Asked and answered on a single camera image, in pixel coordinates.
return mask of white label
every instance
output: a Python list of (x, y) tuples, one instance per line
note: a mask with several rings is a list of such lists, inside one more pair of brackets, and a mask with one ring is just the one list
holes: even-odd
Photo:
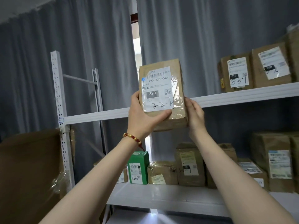
[(269, 150), (270, 177), (292, 179), (289, 150)]
[(230, 87), (249, 85), (246, 57), (227, 61)]
[(159, 175), (156, 175), (155, 177), (152, 177), (152, 183), (153, 184), (166, 184), (162, 174), (159, 174)]
[(173, 86), (170, 67), (149, 71), (141, 80), (143, 111), (173, 109)]
[(258, 55), (269, 80), (290, 74), (289, 66), (279, 46), (260, 52)]
[(120, 177), (118, 178), (118, 180), (117, 180), (116, 183), (123, 183), (123, 182), (125, 182), (125, 177), (124, 177), (124, 175), (123, 175), (123, 171), (122, 171), (122, 173), (121, 173), (121, 175), (120, 175)]
[(253, 162), (240, 162), (239, 166), (248, 174), (262, 173), (262, 171)]
[(142, 184), (140, 163), (129, 163), (132, 184)]
[(180, 152), (184, 175), (199, 175), (194, 152)]
[(262, 178), (253, 178), (254, 180), (256, 180), (257, 181), (257, 183), (259, 183), (259, 185), (261, 186), (261, 187), (265, 187), (265, 185), (264, 185), (264, 180), (262, 179)]

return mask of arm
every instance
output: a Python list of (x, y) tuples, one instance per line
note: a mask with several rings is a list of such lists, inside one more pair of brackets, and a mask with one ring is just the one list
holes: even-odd
[[(139, 104), (139, 92), (132, 95), (129, 110), (128, 133), (145, 139), (155, 126), (171, 114), (165, 110), (155, 117), (146, 115)], [(56, 206), (40, 224), (96, 223), (107, 200), (138, 144), (123, 138)]]
[(190, 137), (196, 143), (235, 224), (295, 224), (291, 214), (215, 143), (204, 125), (204, 112), (186, 98)]

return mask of forearm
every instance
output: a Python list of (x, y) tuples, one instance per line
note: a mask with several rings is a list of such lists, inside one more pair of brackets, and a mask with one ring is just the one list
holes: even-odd
[(228, 157), (205, 130), (196, 133), (196, 145), (235, 224), (296, 223), (289, 212)]
[(137, 143), (133, 139), (123, 138), (41, 223), (95, 223), (136, 147)]

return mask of curtain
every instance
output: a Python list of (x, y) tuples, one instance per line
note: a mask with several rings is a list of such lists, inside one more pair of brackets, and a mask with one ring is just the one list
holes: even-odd
[[(187, 97), (220, 93), (217, 62), (274, 43), (299, 21), (299, 0), (137, 0), (142, 64), (179, 58)], [(252, 131), (298, 129), (298, 97), (205, 108), (217, 143), (249, 156)], [(188, 129), (153, 133), (152, 159), (174, 160)]]
[[(1, 138), (58, 127), (54, 50), (64, 74), (92, 80), (98, 69), (104, 110), (129, 107), (138, 78), (127, 0), (55, 0), (0, 26)], [(64, 85), (68, 116), (96, 111), (92, 86), (68, 79)], [(107, 137), (119, 140), (115, 129), (125, 129), (126, 121), (106, 121)], [(98, 122), (78, 126), (102, 149)], [(99, 158), (77, 134), (76, 182)]]

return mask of red and gold bracelet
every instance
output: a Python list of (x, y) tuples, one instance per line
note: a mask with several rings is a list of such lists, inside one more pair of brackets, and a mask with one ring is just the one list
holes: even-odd
[(144, 148), (142, 147), (141, 141), (138, 138), (134, 137), (133, 135), (131, 135), (129, 133), (124, 133), (123, 137), (126, 137), (126, 136), (131, 137), (132, 139), (134, 139), (134, 141), (136, 141), (138, 143), (138, 147), (140, 147), (143, 151), (145, 151)]

